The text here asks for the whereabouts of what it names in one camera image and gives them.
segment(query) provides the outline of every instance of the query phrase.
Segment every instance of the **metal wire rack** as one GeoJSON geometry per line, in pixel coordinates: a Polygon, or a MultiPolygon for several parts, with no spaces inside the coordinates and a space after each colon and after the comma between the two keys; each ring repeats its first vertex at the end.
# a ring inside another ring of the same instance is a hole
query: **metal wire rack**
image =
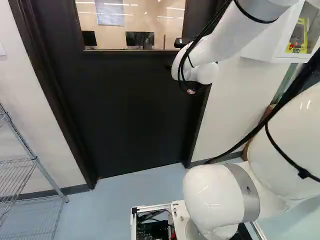
{"type": "Polygon", "coordinates": [[[0,103],[0,128],[3,125],[9,127],[27,157],[0,160],[0,240],[52,240],[68,197],[40,163],[0,103]],[[17,200],[35,168],[40,170],[58,196],[17,200]]]}
{"type": "Polygon", "coordinates": [[[0,226],[36,168],[29,158],[0,161],[0,226]]]}
{"type": "Polygon", "coordinates": [[[0,228],[0,240],[52,240],[63,205],[60,196],[17,201],[0,228]]]}

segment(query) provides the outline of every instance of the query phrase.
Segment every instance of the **computer monitor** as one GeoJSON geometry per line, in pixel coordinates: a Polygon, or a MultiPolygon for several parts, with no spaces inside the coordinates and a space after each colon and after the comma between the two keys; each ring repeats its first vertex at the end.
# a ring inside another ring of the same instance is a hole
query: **computer monitor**
{"type": "Polygon", "coordinates": [[[82,37],[85,46],[97,46],[95,31],[82,31],[82,37]]]}
{"type": "Polygon", "coordinates": [[[143,49],[152,49],[155,45],[155,33],[152,31],[126,31],[127,46],[143,46],[143,49]]]}

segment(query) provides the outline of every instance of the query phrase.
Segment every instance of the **window blind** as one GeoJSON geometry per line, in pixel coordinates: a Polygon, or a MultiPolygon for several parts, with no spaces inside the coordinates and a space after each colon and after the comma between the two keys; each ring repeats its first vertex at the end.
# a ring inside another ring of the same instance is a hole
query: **window blind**
{"type": "Polygon", "coordinates": [[[98,25],[124,26],[123,0],[95,0],[98,25]]]}

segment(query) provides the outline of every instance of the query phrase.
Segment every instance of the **door window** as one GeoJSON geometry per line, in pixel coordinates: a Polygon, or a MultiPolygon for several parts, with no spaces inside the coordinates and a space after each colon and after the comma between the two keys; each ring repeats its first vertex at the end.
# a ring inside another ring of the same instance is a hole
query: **door window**
{"type": "Polygon", "coordinates": [[[76,0],[87,50],[175,50],[186,0],[76,0]]]}

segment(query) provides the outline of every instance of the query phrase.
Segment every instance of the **yellow aed label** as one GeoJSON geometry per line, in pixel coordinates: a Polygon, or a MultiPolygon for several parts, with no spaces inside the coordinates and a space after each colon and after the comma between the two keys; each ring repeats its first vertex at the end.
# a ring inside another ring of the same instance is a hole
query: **yellow aed label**
{"type": "Polygon", "coordinates": [[[295,25],[285,52],[288,54],[306,54],[308,52],[308,19],[299,18],[295,25]]]}

